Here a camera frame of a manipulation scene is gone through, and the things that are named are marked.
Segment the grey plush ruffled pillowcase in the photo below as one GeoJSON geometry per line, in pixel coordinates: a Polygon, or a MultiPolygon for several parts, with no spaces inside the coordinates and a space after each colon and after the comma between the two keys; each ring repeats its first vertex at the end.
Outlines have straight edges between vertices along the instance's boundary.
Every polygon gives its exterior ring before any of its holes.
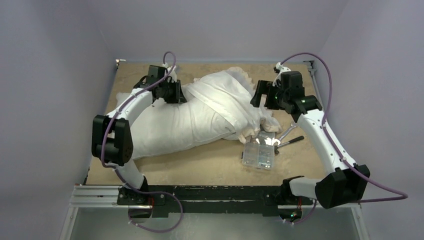
{"type": "Polygon", "coordinates": [[[196,78],[183,86],[187,97],[193,97],[209,107],[225,123],[217,126],[224,129],[220,139],[239,140],[242,144],[258,135],[263,129],[281,132],[282,126],[273,117],[273,112],[262,103],[251,105],[255,93],[252,78],[241,67],[233,66],[196,78]]]}

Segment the white pillow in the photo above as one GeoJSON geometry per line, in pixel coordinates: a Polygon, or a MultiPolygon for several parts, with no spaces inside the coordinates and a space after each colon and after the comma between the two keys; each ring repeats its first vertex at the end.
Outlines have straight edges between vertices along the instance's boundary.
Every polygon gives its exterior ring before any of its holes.
{"type": "Polygon", "coordinates": [[[156,100],[131,125],[132,159],[185,151],[224,139],[219,123],[225,123],[212,109],[187,97],[186,103],[168,104],[156,100]]]}

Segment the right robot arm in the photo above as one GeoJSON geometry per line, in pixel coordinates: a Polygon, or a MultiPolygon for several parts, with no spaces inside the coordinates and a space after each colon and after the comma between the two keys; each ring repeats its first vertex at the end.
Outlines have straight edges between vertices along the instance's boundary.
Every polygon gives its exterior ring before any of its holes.
{"type": "Polygon", "coordinates": [[[359,165],[346,152],[325,120],[325,112],[315,95],[306,95],[302,74],[298,71],[279,73],[275,81],[259,80],[250,101],[258,108],[283,110],[306,133],[326,172],[322,179],[296,176],[283,180],[279,197],[292,204],[300,197],[314,199],[330,209],[362,199],[370,170],[359,165]]]}

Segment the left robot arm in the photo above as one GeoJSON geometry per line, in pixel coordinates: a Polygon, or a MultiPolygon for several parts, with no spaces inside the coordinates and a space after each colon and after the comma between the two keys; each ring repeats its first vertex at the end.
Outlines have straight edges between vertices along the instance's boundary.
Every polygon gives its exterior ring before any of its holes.
{"type": "Polygon", "coordinates": [[[147,75],[133,87],[129,96],[106,115],[96,115],[92,122],[91,153],[104,168],[112,169],[123,187],[130,189],[129,197],[138,205],[149,199],[147,179],[132,158],[134,144],[131,126],[157,99],[168,104],[186,102],[176,66],[150,65],[147,75]]]}

